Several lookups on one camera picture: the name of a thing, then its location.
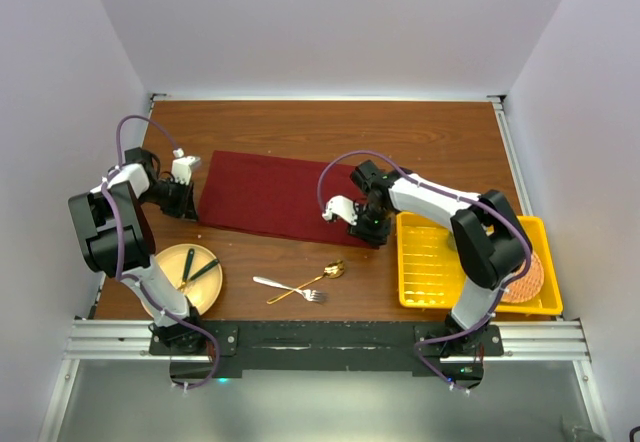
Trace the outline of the dark red cloth napkin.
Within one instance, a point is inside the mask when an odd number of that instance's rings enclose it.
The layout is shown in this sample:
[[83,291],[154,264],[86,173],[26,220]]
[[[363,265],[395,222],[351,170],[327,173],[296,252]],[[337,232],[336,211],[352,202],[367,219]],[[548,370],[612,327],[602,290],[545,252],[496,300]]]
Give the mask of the dark red cloth napkin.
[[215,151],[199,204],[199,223],[217,229],[366,248],[348,225],[327,222],[317,200],[324,162]]

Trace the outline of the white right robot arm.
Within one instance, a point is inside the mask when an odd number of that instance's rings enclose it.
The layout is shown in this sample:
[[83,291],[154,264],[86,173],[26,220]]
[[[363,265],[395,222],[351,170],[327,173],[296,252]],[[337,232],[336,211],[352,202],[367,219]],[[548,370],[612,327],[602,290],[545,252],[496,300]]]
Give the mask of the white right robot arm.
[[352,204],[350,236],[378,248],[387,242],[391,218],[401,212],[426,218],[452,235],[466,280],[445,328],[418,346],[446,344],[456,354],[469,354],[509,285],[532,265],[532,244],[504,194],[455,191],[399,168],[386,172],[370,160],[350,179],[366,197]]

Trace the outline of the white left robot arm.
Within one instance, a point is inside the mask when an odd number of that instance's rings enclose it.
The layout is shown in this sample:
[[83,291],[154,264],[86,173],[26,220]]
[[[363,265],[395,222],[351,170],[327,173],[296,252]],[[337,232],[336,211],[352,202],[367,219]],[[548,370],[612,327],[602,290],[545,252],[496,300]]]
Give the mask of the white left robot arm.
[[128,149],[99,186],[73,196],[68,207],[89,269],[127,286],[152,317],[154,339],[169,350],[196,354],[207,330],[188,298],[175,288],[156,259],[156,243],[142,205],[169,217],[196,221],[193,172],[200,159],[173,151],[167,174],[159,158],[141,147]]

